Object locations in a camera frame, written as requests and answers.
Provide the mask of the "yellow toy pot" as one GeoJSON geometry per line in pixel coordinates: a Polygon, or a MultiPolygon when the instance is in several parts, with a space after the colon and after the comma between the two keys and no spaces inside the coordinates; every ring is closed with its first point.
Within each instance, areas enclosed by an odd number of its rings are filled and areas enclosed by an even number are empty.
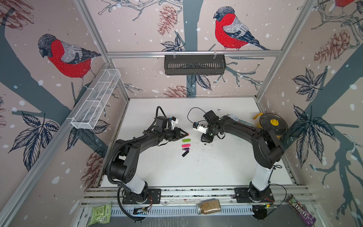
{"type": "Polygon", "coordinates": [[[257,120],[256,127],[272,130],[278,139],[288,131],[286,121],[274,113],[259,113],[253,117],[253,120],[257,120]]]}

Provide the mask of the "green candy packet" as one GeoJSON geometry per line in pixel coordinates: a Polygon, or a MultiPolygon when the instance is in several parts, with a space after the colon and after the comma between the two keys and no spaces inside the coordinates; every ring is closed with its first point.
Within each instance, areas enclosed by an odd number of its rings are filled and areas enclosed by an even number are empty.
{"type": "Polygon", "coordinates": [[[246,122],[246,121],[243,121],[243,120],[238,120],[238,122],[239,123],[242,123],[242,124],[245,124],[245,125],[248,125],[248,126],[250,126],[250,127],[254,127],[254,125],[253,124],[251,124],[251,123],[249,123],[249,122],[246,122]]]}

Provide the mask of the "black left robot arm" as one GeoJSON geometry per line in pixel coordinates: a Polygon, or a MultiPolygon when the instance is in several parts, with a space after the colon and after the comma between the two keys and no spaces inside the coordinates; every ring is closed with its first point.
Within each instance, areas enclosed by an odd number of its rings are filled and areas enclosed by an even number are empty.
{"type": "Polygon", "coordinates": [[[153,123],[143,131],[143,135],[126,141],[117,140],[105,159],[103,172],[110,183],[118,186],[117,203],[122,212],[135,223],[141,223],[145,217],[129,214],[122,206],[121,193],[128,193],[139,203],[150,201],[150,205],[145,207],[146,212],[150,211],[153,198],[148,193],[148,184],[136,174],[139,157],[151,147],[162,146],[161,142],[164,140],[169,143],[189,136],[186,131],[176,127],[176,124],[177,119],[167,117],[163,109],[158,106],[153,123]]]}

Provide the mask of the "green snack bag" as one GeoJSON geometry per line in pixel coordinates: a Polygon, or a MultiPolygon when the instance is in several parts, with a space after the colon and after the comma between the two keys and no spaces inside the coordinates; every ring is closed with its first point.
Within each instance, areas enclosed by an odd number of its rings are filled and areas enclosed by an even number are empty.
{"type": "Polygon", "coordinates": [[[91,211],[91,220],[88,226],[94,224],[107,224],[111,219],[112,206],[111,203],[106,203],[102,206],[93,207],[91,211]]]}

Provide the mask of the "black usb drive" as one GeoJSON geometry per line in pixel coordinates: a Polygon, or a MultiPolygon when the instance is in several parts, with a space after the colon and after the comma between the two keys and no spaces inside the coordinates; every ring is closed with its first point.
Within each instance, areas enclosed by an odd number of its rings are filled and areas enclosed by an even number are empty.
{"type": "Polygon", "coordinates": [[[185,151],[183,154],[182,154],[182,157],[185,157],[187,154],[189,153],[189,151],[185,151]]]}

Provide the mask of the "glass jar with grains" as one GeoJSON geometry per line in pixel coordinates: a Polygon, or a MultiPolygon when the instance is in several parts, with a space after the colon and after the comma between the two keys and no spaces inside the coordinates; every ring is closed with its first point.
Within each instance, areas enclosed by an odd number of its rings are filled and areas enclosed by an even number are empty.
{"type": "Polygon", "coordinates": [[[203,201],[197,206],[197,212],[204,215],[221,212],[220,201],[218,199],[203,201]]]}

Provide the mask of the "purple candy bar pack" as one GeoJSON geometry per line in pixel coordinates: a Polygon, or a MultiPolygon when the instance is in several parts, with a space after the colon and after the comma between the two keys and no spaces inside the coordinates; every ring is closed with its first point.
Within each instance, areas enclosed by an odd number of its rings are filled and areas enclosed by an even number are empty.
{"type": "Polygon", "coordinates": [[[287,203],[308,227],[312,227],[315,224],[316,218],[292,194],[287,198],[287,203]]]}

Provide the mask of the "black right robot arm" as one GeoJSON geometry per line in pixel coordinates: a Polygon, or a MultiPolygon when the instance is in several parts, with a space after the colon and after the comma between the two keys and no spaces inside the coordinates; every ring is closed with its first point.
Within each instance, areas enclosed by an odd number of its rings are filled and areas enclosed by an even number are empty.
{"type": "Polygon", "coordinates": [[[249,198],[258,202],[265,198],[270,188],[270,179],[276,163],[285,152],[285,148],[272,130],[249,126],[225,115],[218,117],[212,110],[204,114],[207,126],[197,122],[193,129],[202,133],[201,141],[211,143],[214,137],[223,139],[227,133],[239,137],[252,145],[257,162],[255,175],[249,184],[249,198]]]}

